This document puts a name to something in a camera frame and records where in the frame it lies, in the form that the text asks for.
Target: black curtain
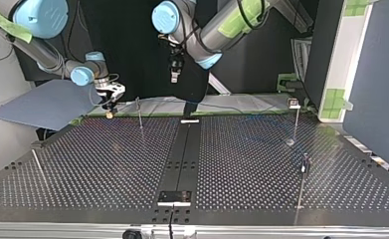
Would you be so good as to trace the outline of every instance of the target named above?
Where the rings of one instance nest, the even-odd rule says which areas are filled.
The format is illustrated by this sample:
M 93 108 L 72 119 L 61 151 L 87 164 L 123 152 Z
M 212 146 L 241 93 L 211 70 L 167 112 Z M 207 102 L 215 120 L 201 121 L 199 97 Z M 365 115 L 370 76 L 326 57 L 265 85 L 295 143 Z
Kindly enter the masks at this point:
M 105 54 L 111 73 L 120 74 L 126 86 L 122 101 L 136 97 L 175 96 L 200 102 L 206 94 L 208 72 L 186 56 L 178 84 L 171 84 L 169 50 L 160 46 L 151 23 L 151 12 L 161 0 L 85 0 L 86 15 L 94 49 Z M 217 11 L 217 2 L 199 1 L 197 17 L 207 23 Z

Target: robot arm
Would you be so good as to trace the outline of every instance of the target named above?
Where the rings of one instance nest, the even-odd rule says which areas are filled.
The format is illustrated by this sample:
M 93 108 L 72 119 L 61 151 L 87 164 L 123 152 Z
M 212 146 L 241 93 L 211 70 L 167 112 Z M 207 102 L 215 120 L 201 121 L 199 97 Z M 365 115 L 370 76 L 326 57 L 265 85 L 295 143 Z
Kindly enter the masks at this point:
M 196 0 L 165 0 L 152 13 L 154 27 L 167 38 L 172 56 L 183 48 L 203 69 L 212 68 L 222 57 L 222 50 L 235 44 L 251 30 L 266 22 L 271 3 L 278 0 L 231 0 L 204 29 L 194 21 Z M 171 60 L 175 83 L 183 63 Z
M 0 0 L 0 14 L 10 21 L 28 28 L 34 36 L 30 43 L 12 38 L 12 44 L 38 63 L 45 72 L 71 78 L 78 86 L 94 83 L 101 97 L 107 116 L 113 116 L 117 101 L 125 93 L 125 87 L 109 78 L 102 53 L 86 54 L 80 63 L 66 60 L 44 39 L 58 36 L 66 27 L 68 5 L 66 0 Z

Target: black bracket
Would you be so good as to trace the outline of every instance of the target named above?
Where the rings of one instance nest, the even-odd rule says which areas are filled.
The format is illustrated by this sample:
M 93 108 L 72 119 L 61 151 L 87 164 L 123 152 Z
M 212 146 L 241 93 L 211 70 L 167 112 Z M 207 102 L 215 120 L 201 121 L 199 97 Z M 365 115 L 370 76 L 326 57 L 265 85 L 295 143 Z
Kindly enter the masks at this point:
M 162 191 L 157 200 L 157 205 L 189 207 L 191 206 L 191 194 L 190 191 Z

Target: perforated metal table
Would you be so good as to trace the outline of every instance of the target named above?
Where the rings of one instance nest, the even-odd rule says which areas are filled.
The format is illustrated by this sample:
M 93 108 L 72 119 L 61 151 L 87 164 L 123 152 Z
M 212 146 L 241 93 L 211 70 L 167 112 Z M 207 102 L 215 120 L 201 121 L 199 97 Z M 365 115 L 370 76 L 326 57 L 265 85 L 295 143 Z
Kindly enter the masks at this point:
M 292 146 L 292 115 L 143 120 L 85 119 L 6 166 L 0 225 L 389 227 L 389 172 L 313 116 Z M 158 207 L 161 191 L 191 207 Z

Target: grey cloth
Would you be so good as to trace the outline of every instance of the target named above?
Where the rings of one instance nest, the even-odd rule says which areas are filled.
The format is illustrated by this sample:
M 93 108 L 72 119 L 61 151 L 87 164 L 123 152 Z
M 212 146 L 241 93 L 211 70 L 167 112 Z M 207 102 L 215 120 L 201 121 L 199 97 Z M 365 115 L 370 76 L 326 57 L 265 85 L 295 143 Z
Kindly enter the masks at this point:
M 89 93 L 94 103 L 100 102 L 93 86 L 52 80 L 0 107 L 0 119 L 60 130 L 94 108 Z

